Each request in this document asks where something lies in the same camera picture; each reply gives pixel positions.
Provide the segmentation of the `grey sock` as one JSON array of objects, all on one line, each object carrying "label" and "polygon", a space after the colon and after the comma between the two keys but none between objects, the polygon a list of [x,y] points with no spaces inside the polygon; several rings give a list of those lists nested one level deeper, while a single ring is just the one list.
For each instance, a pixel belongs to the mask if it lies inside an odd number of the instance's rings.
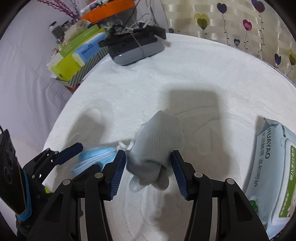
[{"label": "grey sock", "polygon": [[165,190],[172,173],[170,155],[183,150],[183,131],[178,117],[158,111],[139,132],[127,154],[127,170],[133,174],[129,183],[132,192],[152,185]]}]

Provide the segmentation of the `wet wipes pack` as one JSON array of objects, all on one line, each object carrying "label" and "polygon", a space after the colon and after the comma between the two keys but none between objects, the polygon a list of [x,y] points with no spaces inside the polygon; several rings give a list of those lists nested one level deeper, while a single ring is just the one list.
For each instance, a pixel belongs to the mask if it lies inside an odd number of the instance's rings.
[{"label": "wet wipes pack", "polygon": [[257,135],[245,195],[269,239],[277,237],[295,213],[295,133],[276,120],[265,119]]}]

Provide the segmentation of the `yellow green box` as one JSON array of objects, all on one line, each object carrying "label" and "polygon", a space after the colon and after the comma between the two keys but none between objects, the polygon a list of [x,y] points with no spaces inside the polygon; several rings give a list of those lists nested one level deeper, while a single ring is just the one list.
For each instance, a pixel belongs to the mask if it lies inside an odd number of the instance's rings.
[{"label": "yellow green box", "polygon": [[80,70],[81,66],[72,58],[71,54],[63,57],[57,53],[47,64],[48,69],[60,80],[68,82]]}]

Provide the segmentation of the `blue tissue pack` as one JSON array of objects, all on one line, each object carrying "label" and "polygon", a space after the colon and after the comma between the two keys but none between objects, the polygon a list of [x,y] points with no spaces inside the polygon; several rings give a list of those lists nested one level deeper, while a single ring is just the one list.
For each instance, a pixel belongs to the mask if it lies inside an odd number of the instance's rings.
[{"label": "blue tissue pack", "polygon": [[99,42],[106,38],[107,34],[105,32],[95,34],[72,53],[72,58],[80,67],[83,67],[89,59],[94,57],[96,53],[101,50]]}]

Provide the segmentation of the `green long box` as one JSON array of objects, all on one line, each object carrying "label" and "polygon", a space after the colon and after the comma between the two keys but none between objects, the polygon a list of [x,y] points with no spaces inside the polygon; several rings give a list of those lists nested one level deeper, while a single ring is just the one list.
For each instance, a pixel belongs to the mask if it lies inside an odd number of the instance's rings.
[{"label": "green long box", "polygon": [[97,34],[106,34],[104,29],[100,29],[97,25],[94,25],[85,31],[83,31],[81,34],[74,37],[72,40],[70,40],[65,46],[61,48],[59,53],[62,57],[67,56],[70,52],[72,52],[74,49],[76,49],[78,46],[80,46],[82,43],[93,37]]}]

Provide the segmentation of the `striped storage tray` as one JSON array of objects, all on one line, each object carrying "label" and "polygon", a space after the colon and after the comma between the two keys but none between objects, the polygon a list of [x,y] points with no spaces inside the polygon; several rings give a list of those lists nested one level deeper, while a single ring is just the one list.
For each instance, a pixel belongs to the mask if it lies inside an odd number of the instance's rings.
[{"label": "striped storage tray", "polygon": [[109,50],[107,47],[103,47],[98,53],[96,53],[91,59],[89,59],[86,64],[80,68],[80,70],[73,75],[73,77],[69,81],[63,81],[56,77],[55,79],[68,88],[75,88],[78,84],[81,84],[85,76],[92,70],[92,68],[102,60],[107,54]]}]

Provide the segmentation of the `pink flower branches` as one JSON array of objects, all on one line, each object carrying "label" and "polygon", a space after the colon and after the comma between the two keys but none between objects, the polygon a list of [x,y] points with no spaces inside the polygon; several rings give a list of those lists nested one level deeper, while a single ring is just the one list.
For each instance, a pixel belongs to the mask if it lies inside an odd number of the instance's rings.
[{"label": "pink flower branches", "polygon": [[71,18],[75,18],[80,15],[78,3],[74,0],[37,0],[37,2],[50,6]]}]

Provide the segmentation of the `orange tray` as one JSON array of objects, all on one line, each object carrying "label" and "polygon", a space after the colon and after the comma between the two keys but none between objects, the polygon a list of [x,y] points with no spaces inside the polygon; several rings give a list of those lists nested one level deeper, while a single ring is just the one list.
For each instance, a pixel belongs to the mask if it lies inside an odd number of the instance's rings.
[{"label": "orange tray", "polygon": [[81,19],[87,20],[90,23],[96,23],[134,7],[133,0],[110,1],[84,14]]}]

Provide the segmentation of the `heart patterned cream curtain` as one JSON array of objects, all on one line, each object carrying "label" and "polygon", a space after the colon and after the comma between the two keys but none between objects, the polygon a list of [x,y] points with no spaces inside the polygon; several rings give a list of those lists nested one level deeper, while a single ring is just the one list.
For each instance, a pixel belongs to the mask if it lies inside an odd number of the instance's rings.
[{"label": "heart patterned cream curtain", "polygon": [[295,34],[268,1],[162,1],[169,31],[245,51],[295,82]]}]

